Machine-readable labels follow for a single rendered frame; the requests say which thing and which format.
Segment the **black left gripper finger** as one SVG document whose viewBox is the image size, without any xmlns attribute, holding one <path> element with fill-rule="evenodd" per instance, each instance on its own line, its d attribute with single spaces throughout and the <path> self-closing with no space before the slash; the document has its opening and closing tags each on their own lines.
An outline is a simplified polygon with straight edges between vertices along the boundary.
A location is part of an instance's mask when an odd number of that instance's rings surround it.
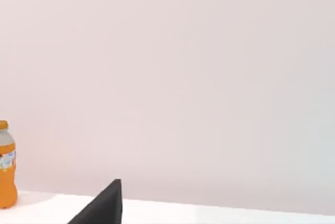
<svg viewBox="0 0 335 224">
<path fill-rule="evenodd" d="M 67 224 L 121 224 L 121 179 L 113 180 Z"/>
</svg>

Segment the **orange drink bottle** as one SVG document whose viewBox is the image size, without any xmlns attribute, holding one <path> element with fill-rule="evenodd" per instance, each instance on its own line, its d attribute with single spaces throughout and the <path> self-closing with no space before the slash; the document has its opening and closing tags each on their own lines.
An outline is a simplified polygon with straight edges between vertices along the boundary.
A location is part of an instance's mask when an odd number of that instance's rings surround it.
<svg viewBox="0 0 335 224">
<path fill-rule="evenodd" d="M 0 209 L 13 207 L 18 197 L 15 185 L 16 145 L 8 128 L 8 122 L 0 120 Z"/>
</svg>

